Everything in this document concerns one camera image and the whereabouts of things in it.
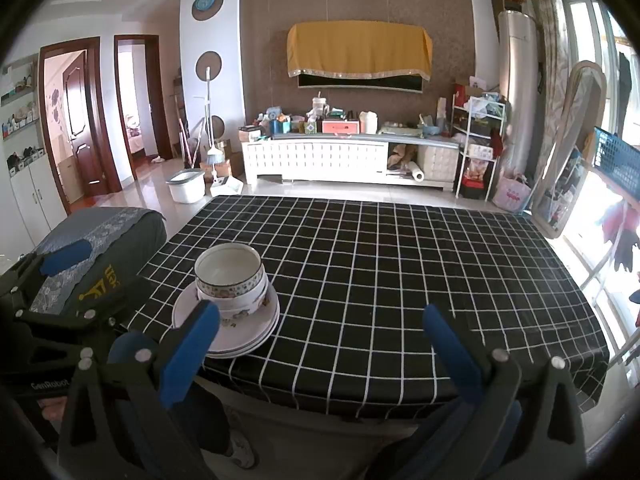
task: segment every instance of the blue plastic basket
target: blue plastic basket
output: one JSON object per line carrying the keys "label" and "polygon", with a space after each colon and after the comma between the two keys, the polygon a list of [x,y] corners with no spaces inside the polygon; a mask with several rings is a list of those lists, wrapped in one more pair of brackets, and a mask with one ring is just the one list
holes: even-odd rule
{"label": "blue plastic basket", "polygon": [[640,200],[640,152],[603,129],[595,130],[596,156],[593,167]]}

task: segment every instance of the ceiling light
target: ceiling light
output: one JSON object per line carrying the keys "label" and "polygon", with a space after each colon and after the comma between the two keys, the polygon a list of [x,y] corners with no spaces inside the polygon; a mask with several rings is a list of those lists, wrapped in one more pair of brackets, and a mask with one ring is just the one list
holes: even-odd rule
{"label": "ceiling light", "polygon": [[64,5],[64,4],[82,4],[86,2],[101,2],[102,0],[52,0],[49,5]]}

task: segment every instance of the doorway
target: doorway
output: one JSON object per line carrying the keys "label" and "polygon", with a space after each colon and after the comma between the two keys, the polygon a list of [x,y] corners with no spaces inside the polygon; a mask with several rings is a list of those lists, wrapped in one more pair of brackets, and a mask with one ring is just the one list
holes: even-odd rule
{"label": "doorway", "polygon": [[69,214],[92,197],[122,190],[107,136],[100,84],[100,38],[40,49],[44,142],[60,200]]}
{"label": "doorway", "polygon": [[158,36],[114,36],[116,97],[134,178],[150,161],[173,158],[164,113]]}

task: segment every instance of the stack of plates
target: stack of plates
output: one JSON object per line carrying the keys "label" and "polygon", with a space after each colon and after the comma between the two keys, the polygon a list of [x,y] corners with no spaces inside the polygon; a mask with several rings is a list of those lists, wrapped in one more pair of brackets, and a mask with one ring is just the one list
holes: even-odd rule
{"label": "stack of plates", "polygon": [[[178,296],[174,305],[172,324],[181,326],[196,307],[198,288],[193,282]],[[253,314],[241,319],[220,320],[220,329],[209,347],[207,357],[212,359],[231,359],[249,354],[264,343],[278,325],[280,304],[273,285],[269,283],[264,302]]]}

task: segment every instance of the brown accent wall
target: brown accent wall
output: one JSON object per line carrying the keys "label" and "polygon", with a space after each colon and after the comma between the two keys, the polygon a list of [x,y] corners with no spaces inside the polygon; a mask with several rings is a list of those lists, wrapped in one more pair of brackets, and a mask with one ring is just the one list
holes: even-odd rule
{"label": "brown accent wall", "polygon": [[374,89],[323,89],[332,106],[380,121],[418,121],[435,114],[439,97],[449,101],[453,81],[475,73],[471,0],[240,0],[244,106],[248,122],[270,106],[305,114],[317,89],[299,89],[287,73],[287,33],[296,23],[318,20],[377,20],[424,27],[433,40],[431,81],[422,94]]}

